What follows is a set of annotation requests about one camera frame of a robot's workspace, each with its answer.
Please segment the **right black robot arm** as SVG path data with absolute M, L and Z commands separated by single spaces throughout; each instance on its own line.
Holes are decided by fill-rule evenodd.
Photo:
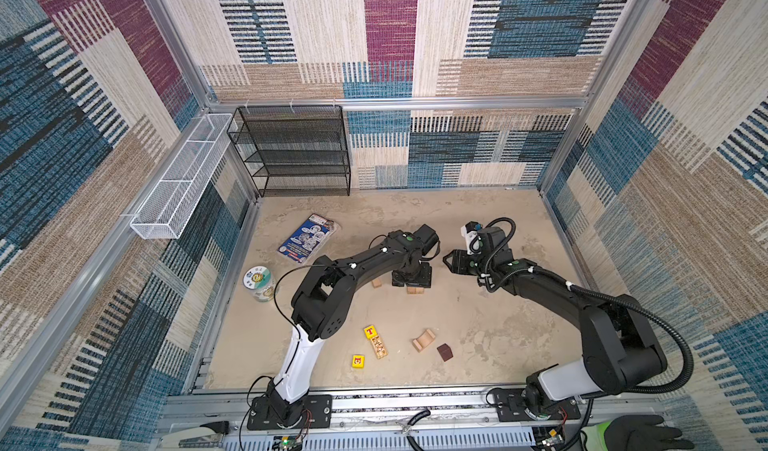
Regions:
M 443 257 L 449 271 L 474 276 L 490 293 L 503 290 L 538 304 L 579 333 L 581 357 L 535 372 L 526 381 L 529 403 L 542 406 L 574 396 L 633 392 L 662 374 L 667 359 L 639 303 L 622 295 L 592 296 L 537 263 L 516 258 L 510 238 L 497 221 L 483 227 L 471 221 L 461 228 L 464 250 Z

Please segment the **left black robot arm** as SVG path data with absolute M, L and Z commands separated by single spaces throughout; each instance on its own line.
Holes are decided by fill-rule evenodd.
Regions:
M 439 252 L 438 234 L 424 224 L 413 233 L 392 231 L 377 246 L 348 258 L 316 259 L 291 300 L 291 343 L 266 391 L 271 409 L 284 421 L 302 412 L 319 353 L 346 321 L 356 291 L 387 273 L 395 287 L 428 289 L 430 261 Z

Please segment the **wood arch block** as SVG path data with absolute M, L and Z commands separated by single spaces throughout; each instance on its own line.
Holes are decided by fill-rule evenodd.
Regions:
M 417 352 L 423 352 L 428 348 L 436 339 L 436 334 L 430 328 L 424 330 L 417 338 L 412 340 L 412 345 Z

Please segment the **dark red triangular block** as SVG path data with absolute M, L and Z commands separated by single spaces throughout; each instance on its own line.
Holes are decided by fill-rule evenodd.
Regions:
M 452 348 L 447 343 L 439 345 L 437 351 L 443 362 L 447 362 L 454 357 Z

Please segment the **patterned wood block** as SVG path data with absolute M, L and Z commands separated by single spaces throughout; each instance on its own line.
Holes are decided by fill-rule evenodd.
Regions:
M 373 350 L 377 359 L 383 359 L 388 355 L 388 350 L 384 344 L 383 339 L 380 336 L 371 338 L 370 343 L 373 347 Z

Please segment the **black and green gloved hand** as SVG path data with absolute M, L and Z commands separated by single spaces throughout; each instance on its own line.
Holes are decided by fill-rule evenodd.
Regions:
M 581 446 L 588 451 L 694 450 L 676 427 L 665 425 L 659 415 L 625 415 L 585 427 Z

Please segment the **yellow cube with red letter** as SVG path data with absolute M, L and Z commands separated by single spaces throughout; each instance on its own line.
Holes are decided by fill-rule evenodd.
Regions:
M 373 340 L 376 337 L 378 337 L 378 332 L 377 332 L 376 328 L 373 325 L 369 325 L 369 326 L 365 327 L 364 328 L 364 334 L 365 334 L 365 337 L 368 340 Z

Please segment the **small yellow letter cube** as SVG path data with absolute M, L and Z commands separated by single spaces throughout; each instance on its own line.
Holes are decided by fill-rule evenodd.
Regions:
M 363 369 L 365 366 L 365 356 L 364 355 L 353 355 L 351 366 L 353 369 Z

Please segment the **blue paperback comic book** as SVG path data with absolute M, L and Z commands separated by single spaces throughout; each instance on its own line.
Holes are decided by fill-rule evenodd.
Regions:
M 311 214 L 278 248 L 277 252 L 299 264 L 308 264 L 340 225 L 318 214 Z

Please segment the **round tin can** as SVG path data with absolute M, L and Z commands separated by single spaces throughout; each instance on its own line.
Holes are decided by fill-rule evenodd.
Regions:
M 273 274 L 266 266 L 253 266 L 243 276 L 242 283 L 250 295 L 259 302 L 274 298 Z

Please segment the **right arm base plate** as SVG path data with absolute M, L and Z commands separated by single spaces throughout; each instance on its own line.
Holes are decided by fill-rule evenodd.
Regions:
M 487 392 L 486 402 L 496 410 L 500 422 L 563 422 L 582 417 L 575 399 L 552 401 L 527 388 L 494 387 Z

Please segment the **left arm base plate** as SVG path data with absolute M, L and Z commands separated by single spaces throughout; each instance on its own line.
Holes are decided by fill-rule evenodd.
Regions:
M 246 420 L 248 431 L 271 431 L 278 429 L 329 428 L 333 396 L 330 394 L 308 394 L 293 404 L 288 404 L 279 395 L 257 397 L 251 405 Z

